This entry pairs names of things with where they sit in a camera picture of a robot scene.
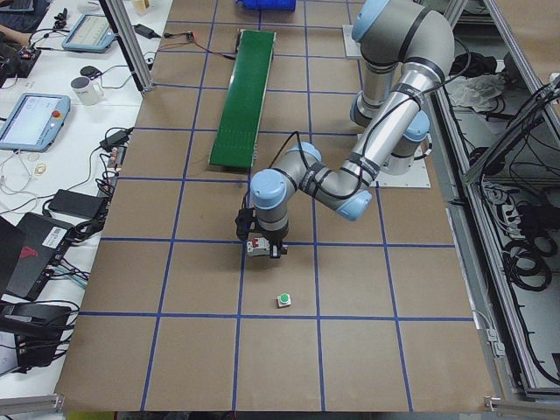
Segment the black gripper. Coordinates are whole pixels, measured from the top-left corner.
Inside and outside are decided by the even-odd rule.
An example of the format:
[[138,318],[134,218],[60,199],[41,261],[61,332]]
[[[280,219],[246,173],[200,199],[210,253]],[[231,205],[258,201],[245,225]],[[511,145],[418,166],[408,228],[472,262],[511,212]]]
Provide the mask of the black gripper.
[[285,234],[265,234],[269,244],[269,258],[279,259],[288,254],[288,246],[284,244]]

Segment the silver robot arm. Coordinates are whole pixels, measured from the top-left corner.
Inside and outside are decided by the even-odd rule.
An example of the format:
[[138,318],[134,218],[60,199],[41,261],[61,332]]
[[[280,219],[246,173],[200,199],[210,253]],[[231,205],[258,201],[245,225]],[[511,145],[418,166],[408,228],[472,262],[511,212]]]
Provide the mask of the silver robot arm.
[[412,1],[366,1],[353,23],[352,39],[367,67],[363,89],[351,109],[365,130],[337,171],[329,169],[314,145],[297,141],[250,181],[252,207],[235,219],[236,235],[267,241],[270,258],[286,254],[288,203],[301,191],[349,220],[359,219],[382,165],[419,114],[424,97],[441,87],[454,60],[454,36],[440,13]]

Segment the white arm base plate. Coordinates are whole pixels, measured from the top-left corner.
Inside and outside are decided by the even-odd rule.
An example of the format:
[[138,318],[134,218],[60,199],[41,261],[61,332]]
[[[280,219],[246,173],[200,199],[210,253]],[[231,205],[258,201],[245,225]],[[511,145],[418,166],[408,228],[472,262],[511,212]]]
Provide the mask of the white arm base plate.
[[351,24],[344,24],[342,26],[345,55],[349,59],[359,60],[361,58],[361,46],[360,43],[355,41],[352,37],[353,28]]
[[379,187],[430,188],[431,181],[423,160],[390,157],[375,180]]

